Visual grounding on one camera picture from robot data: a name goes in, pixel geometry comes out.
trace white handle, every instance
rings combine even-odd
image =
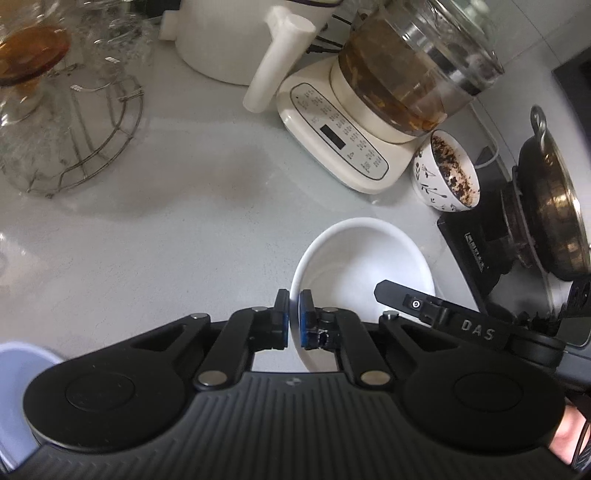
[[[177,39],[178,33],[178,10],[165,10],[162,14],[160,22],[160,30],[158,32],[159,40]]]
[[[273,42],[259,65],[242,104],[246,110],[260,113],[267,106],[279,85],[304,54],[316,36],[316,27],[307,18],[291,13],[287,7],[275,6],[265,21]]]

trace ribbed grip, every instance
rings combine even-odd
[[[9,478],[561,480],[572,475],[545,448],[492,457],[438,444],[409,424],[389,395],[358,389],[343,373],[248,372],[233,388],[198,394],[178,423],[146,445],[108,455],[45,445]]]

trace white bowl with floral pattern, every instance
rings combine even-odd
[[[478,205],[480,185],[474,165],[447,132],[431,133],[411,164],[414,191],[425,204],[442,212],[463,212]]]

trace gas stove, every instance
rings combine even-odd
[[[480,311],[511,323],[524,316],[555,319],[548,274],[531,248],[516,175],[514,170],[515,180],[482,192],[478,207],[444,213],[437,224]]]

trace pot handle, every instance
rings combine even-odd
[[[534,135],[540,146],[540,150],[545,152],[546,146],[546,115],[539,105],[534,105],[530,113],[531,128],[534,129]]]

